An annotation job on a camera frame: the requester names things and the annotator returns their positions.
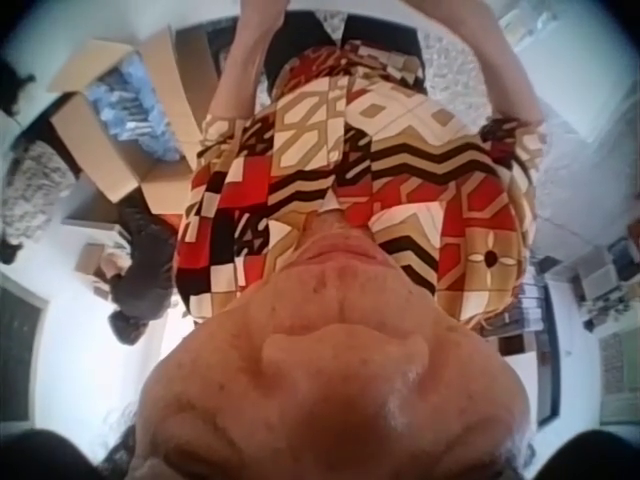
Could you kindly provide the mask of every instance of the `nose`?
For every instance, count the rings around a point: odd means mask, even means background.
[[[290,438],[322,463],[371,461],[390,448],[410,423],[410,400],[428,361],[417,336],[395,339],[355,325],[274,335],[263,348]]]

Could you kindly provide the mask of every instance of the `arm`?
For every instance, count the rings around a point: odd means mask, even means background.
[[[280,28],[288,0],[242,0],[236,36],[209,107],[216,120],[253,116],[267,49]]]
[[[473,50],[494,113],[540,123],[544,115],[527,73],[482,0],[405,0],[460,37]]]

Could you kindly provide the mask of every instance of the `man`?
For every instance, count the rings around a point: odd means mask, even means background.
[[[543,117],[487,5],[413,3],[474,49],[480,132],[426,94],[415,30],[350,17],[338,46],[286,0],[242,2],[178,242],[202,324],[145,385],[130,478],[517,469],[527,395],[473,329],[527,265]]]
[[[131,265],[125,268],[117,255],[108,254],[101,267],[118,306],[109,316],[109,325],[120,343],[132,346],[142,338],[149,322],[162,318],[171,305],[176,232],[148,210],[140,192],[118,207],[131,235]]]

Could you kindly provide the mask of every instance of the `black pants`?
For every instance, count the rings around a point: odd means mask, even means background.
[[[369,17],[349,15],[342,34],[344,45],[350,40],[363,42],[384,50],[412,55],[420,59],[424,68],[418,32],[397,23]],[[269,91],[289,61],[313,47],[335,46],[336,42],[324,29],[313,12],[287,12],[284,24],[271,41],[264,64]]]

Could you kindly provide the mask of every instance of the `black hair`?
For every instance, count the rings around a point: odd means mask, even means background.
[[[122,437],[109,450],[104,460],[98,465],[98,470],[106,480],[124,480],[131,467],[133,454],[136,451],[136,426],[129,426]]]
[[[18,113],[20,91],[35,79],[33,75],[21,77],[9,62],[0,58],[0,110],[13,118]]]
[[[22,250],[22,244],[14,245],[9,243],[7,239],[2,235],[0,239],[0,262],[5,265],[11,265],[16,261],[18,252]]]
[[[147,331],[148,323],[130,317],[122,310],[116,310],[109,315],[109,325],[120,343],[133,346],[140,341]]]

